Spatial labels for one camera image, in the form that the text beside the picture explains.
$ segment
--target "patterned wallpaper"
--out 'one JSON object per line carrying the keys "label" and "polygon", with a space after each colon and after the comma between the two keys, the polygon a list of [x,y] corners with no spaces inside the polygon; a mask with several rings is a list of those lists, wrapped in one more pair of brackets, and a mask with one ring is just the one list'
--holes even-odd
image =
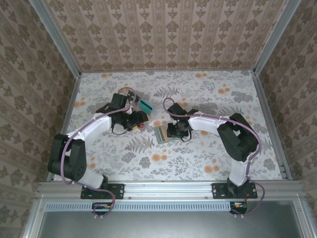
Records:
{"label": "patterned wallpaper", "polygon": [[83,72],[253,68],[286,0],[44,0]]}
{"label": "patterned wallpaper", "polygon": [[27,0],[0,1],[0,237],[19,237],[74,79]]}
{"label": "patterned wallpaper", "polygon": [[317,217],[316,0],[302,0],[260,77],[293,177]]}

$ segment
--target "orange flower pattern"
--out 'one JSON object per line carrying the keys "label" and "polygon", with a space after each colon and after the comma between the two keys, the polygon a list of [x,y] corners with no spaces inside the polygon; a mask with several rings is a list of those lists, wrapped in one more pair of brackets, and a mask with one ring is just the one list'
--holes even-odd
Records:
{"label": "orange flower pattern", "polygon": [[192,131],[193,138],[186,143],[179,140],[157,144],[153,127],[171,122],[162,102],[165,97],[172,97],[186,110],[194,108],[222,116],[243,114],[263,142],[261,154],[251,165],[250,176],[253,179],[280,178],[249,71],[83,74],[68,131],[89,120],[125,85],[155,108],[142,131],[137,129],[121,136],[105,131],[93,144],[87,145],[88,164],[96,172],[107,175],[110,180],[225,180],[231,159],[220,139],[207,132],[207,128]]}

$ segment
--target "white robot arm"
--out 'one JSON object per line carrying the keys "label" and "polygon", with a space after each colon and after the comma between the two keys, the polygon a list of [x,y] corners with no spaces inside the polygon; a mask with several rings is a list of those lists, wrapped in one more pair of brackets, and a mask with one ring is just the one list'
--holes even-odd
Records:
{"label": "white robot arm", "polygon": [[191,130],[204,130],[219,135],[227,153],[231,156],[231,171],[227,180],[228,190],[232,196],[243,192],[247,185],[251,156],[258,147],[258,137],[241,114],[235,113],[230,117],[205,115],[198,110],[189,112],[174,103],[167,112],[174,123],[167,127],[168,137],[187,137]]}
{"label": "white robot arm", "polygon": [[132,111],[132,106],[126,107],[127,100],[127,96],[114,94],[111,103],[98,109],[96,114],[80,128],[67,135],[56,135],[50,154],[49,171],[61,175],[63,158],[65,178],[92,188],[106,189],[107,177],[87,167],[85,146],[93,143],[104,131],[112,129],[113,132],[116,124],[121,125],[126,131],[131,131],[148,120],[145,112]]}

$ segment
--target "black mounting plate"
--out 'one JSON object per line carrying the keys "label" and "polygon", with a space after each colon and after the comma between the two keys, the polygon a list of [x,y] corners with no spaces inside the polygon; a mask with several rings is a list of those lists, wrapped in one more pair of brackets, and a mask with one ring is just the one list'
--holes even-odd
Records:
{"label": "black mounting plate", "polygon": [[[116,200],[123,199],[123,195],[124,195],[123,183],[109,183],[107,190],[109,190],[110,192],[114,194]],[[99,191],[94,191],[94,190],[90,190],[88,188],[82,187],[80,198],[81,199],[111,199],[111,195],[107,192],[99,192]]]}
{"label": "black mounting plate", "polygon": [[257,190],[253,192],[253,189],[256,189],[256,186],[254,183],[248,183],[245,186],[245,189],[242,193],[238,194],[236,197],[233,197],[229,191],[228,191],[228,184],[226,182],[219,182],[219,183],[212,183],[212,196],[214,199],[228,199],[228,198],[234,198],[234,199],[245,199],[246,194],[248,199],[249,198],[258,198]]}

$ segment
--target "floral patterned surface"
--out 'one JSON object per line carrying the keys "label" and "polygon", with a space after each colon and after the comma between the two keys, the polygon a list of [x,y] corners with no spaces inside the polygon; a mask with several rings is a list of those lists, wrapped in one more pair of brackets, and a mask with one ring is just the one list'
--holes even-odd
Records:
{"label": "floral patterned surface", "polygon": [[153,126],[166,124],[162,107],[172,97],[186,110],[230,116],[241,113],[259,134],[263,150],[252,162],[253,179],[281,179],[249,71],[127,72],[83,74],[68,131],[81,126],[109,102],[124,86],[155,106],[151,125],[143,131],[114,135],[105,131],[88,145],[87,164],[110,180],[224,180],[231,158],[220,138],[205,131],[193,131],[189,142],[158,145]]}

